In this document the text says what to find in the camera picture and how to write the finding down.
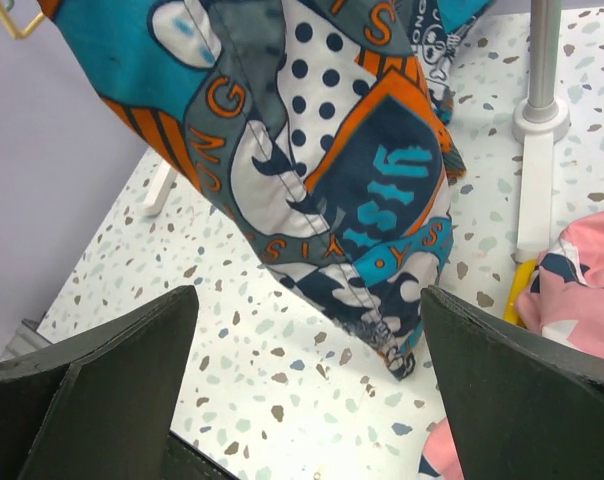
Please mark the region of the white clothes rack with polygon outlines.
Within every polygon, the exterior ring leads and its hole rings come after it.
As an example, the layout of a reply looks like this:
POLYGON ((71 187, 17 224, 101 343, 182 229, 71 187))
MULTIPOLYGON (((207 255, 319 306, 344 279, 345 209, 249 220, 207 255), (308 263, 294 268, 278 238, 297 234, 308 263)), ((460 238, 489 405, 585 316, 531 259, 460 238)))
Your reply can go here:
POLYGON ((555 95, 562 2, 531 3, 528 96, 513 112, 523 145, 516 261, 534 260, 551 241, 554 144, 570 127, 568 105, 555 95))

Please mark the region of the yellow plastic bin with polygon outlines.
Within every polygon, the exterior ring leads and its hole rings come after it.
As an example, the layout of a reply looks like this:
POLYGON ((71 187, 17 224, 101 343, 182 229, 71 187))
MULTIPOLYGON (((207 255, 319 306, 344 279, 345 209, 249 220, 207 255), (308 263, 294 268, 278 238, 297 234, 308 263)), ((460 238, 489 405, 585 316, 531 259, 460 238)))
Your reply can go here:
POLYGON ((535 267, 535 260, 528 260, 518 265, 513 276, 513 281, 503 314, 503 319, 506 322, 522 328, 525 328, 525 324, 515 309, 515 303, 519 295, 527 288, 527 285, 529 284, 535 271, 535 267))

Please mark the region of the blue orange patterned shorts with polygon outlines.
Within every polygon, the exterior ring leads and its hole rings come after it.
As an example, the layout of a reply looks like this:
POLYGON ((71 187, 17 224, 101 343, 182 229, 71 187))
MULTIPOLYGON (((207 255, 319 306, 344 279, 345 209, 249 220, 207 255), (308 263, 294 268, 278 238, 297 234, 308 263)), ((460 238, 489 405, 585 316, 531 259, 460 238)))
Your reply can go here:
POLYGON ((415 366, 453 246, 449 74, 486 1, 44 1, 101 100, 285 288, 415 366))

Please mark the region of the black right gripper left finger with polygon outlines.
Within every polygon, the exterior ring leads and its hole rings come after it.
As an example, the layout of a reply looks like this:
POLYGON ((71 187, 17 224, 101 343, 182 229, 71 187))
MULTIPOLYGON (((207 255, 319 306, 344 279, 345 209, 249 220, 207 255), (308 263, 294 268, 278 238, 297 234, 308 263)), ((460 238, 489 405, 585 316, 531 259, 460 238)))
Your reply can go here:
POLYGON ((157 479, 199 301, 181 286, 0 362, 0 479, 157 479))

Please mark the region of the pink floral shorts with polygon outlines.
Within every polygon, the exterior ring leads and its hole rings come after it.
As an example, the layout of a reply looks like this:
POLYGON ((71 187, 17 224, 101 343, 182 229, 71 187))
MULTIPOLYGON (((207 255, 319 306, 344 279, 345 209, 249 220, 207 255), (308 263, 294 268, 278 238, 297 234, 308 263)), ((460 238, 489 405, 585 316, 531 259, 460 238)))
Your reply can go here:
MULTIPOLYGON (((539 255, 515 309, 523 329, 604 359, 604 211, 572 222, 539 255)), ((418 475, 467 479, 446 415, 426 440, 418 475)))

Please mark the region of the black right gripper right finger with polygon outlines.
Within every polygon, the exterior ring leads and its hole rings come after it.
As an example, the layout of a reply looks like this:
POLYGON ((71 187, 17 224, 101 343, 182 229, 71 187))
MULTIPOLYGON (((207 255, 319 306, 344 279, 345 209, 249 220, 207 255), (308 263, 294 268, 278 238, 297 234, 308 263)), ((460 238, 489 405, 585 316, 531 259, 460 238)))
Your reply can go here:
POLYGON ((604 359, 438 288, 422 319, 467 479, 604 479, 604 359))

